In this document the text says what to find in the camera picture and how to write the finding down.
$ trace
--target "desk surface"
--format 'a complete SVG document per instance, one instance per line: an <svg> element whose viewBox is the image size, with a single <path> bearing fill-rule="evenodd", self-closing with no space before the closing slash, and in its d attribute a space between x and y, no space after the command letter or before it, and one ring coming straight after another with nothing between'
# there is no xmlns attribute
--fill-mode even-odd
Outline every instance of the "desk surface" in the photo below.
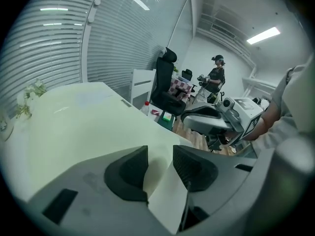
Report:
<svg viewBox="0 0 315 236"><path fill-rule="evenodd" d="M178 144L192 147L188 140L126 105L104 83L72 84L48 91L39 99L28 131L14 129L4 145L6 159L1 163L7 164L7 181L13 193L27 201L78 162L148 145L149 168L144 190L150 197L172 162L173 145ZM163 223L169 209L160 209Z"/></svg>

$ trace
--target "woman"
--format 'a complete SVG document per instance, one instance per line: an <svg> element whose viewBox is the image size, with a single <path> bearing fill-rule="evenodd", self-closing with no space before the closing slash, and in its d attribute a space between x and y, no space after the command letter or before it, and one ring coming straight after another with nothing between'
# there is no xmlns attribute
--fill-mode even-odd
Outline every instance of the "woman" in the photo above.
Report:
<svg viewBox="0 0 315 236"><path fill-rule="evenodd" d="M196 97L193 103L196 102L207 102L207 98L211 93L218 93L225 83L224 76L224 60L222 55L216 55L212 60L215 61L217 65L216 68L213 68L207 77L203 75L199 76L197 79L200 81L201 89L196 94Z"/></svg>

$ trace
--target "office chair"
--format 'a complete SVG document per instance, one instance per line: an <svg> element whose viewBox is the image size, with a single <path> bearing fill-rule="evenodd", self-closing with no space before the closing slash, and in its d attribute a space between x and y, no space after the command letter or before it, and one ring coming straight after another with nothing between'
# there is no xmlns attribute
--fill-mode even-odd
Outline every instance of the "office chair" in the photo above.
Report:
<svg viewBox="0 0 315 236"><path fill-rule="evenodd" d="M186 69L186 71L182 71L182 77L186 80L191 81L192 78L192 71L190 71L189 69ZM196 85L192 84L192 89L191 92L195 92L195 90L193 89Z"/></svg>
<svg viewBox="0 0 315 236"><path fill-rule="evenodd" d="M157 59L157 87L152 93L151 100L158 108L174 116L180 116L186 104L168 93L174 70L173 63L176 60L176 54L168 48L166 48L166 53L163 57Z"/></svg>

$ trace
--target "air vent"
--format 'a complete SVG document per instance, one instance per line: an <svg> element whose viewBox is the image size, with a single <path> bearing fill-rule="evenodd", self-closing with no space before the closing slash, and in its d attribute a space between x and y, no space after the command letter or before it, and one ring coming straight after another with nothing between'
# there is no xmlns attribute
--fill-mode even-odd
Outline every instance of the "air vent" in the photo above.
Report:
<svg viewBox="0 0 315 236"><path fill-rule="evenodd" d="M212 29L219 31L219 32L223 33L224 35L226 35L226 36L228 36L228 37L230 37L230 38L232 38L232 39L235 38L235 35L234 35L234 34L230 33L230 32L227 31L226 29L224 29L224 28L222 28L222 27L220 27L220 26L217 26L217 25L215 25L215 24L212 25Z"/></svg>

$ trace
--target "gray sleeve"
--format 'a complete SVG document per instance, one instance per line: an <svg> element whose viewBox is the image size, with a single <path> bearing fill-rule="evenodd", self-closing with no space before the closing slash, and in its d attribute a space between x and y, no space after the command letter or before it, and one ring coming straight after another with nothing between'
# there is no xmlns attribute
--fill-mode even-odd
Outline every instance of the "gray sleeve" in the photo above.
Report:
<svg viewBox="0 0 315 236"><path fill-rule="evenodd" d="M279 82L277 88L274 90L274 92L271 94L273 101L276 103L279 110L281 110L281 100L282 95L284 93L284 89L286 86L286 76L287 72L285 73L284 77Z"/></svg>

